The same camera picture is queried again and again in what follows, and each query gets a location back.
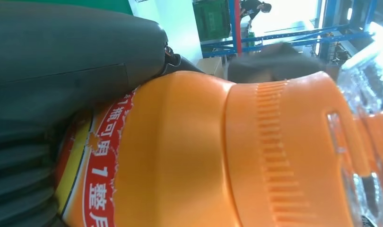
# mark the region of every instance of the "white wall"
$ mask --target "white wall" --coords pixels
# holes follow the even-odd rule
[[[129,0],[133,14],[158,22],[166,31],[168,44],[178,53],[197,63],[202,58],[199,33],[191,0]]]

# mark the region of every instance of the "orange bottle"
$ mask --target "orange bottle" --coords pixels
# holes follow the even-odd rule
[[[71,227],[360,227],[371,152],[323,72],[176,72],[77,117],[57,166]]]

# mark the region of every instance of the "green wall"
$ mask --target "green wall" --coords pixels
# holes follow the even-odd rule
[[[91,8],[106,9],[133,15],[128,0],[21,0],[32,2],[47,2],[86,6]]]

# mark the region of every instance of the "black cloth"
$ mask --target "black cloth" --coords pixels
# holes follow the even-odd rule
[[[299,54],[290,44],[280,43],[269,45],[260,53],[235,58],[229,63],[227,76],[235,83],[255,83],[266,71],[273,81],[281,81],[325,70],[321,61]]]
[[[247,15],[250,16],[250,19],[253,20],[254,17],[260,12],[260,9],[257,7],[261,5],[261,2],[258,0],[244,0],[241,2],[241,8],[245,9],[245,12],[241,17],[245,17]]]

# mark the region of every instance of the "red metal post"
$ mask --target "red metal post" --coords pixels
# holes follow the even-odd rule
[[[242,38],[241,38],[241,29],[240,29],[240,4],[239,0],[235,1],[235,27],[232,32],[235,32],[236,35],[236,46],[237,53],[242,53]]]

